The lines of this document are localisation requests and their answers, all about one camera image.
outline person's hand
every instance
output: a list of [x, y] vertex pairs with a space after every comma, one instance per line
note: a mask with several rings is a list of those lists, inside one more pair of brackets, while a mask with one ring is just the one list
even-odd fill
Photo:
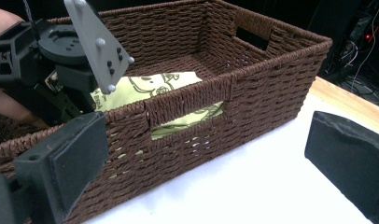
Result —
[[[22, 21], [20, 17], [0, 9], [0, 34], [17, 22]], [[28, 123], [38, 128], [47, 128], [48, 125], [36, 117], [26, 107], [16, 102], [0, 90], [0, 114], [14, 119], [18, 122]]]

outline woven rope texture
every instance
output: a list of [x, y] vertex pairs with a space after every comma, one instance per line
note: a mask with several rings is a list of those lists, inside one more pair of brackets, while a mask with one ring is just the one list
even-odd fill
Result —
[[[294, 119], [331, 41], [219, 0], [184, 0], [101, 13], [136, 61], [127, 76], [195, 71], [204, 81], [105, 112], [109, 158], [67, 223], [79, 223]], [[68, 19], [52, 20], [67, 23]], [[269, 41], [258, 49], [244, 28]], [[223, 114], [151, 140], [150, 130], [214, 103]], [[53, 133], [0, 144], [0, 172]]]

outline white tabletop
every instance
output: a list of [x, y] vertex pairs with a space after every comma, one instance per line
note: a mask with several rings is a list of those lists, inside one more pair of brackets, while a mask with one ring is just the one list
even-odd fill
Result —
[[315, 110], [361, 124], [308, 94], [293, 121], [86, 223], [371, 223], [304, 157]]

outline black foam block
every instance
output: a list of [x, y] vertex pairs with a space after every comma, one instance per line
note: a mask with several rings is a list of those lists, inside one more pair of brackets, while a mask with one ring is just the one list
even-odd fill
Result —
[[379, 134], [352, 120], [316, 111], [305, 157], [367, 219], [379, 223]]

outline yellow fabric with print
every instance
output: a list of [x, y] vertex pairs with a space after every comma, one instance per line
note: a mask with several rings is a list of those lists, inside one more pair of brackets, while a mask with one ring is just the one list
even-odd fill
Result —
[[[122, 77], [115, 92], [104, 95], [98, 89], [91, 96], [96, 103], [96, 110], [106, 111], [200, 81], [202, 80], [194, 72], [162, 73], [149, 77]], [[152, 130], [152, 139], [164, 137], [202, 120], [219, 115], [222, 113], [221, 107], [222, 102], [164, 123]]]

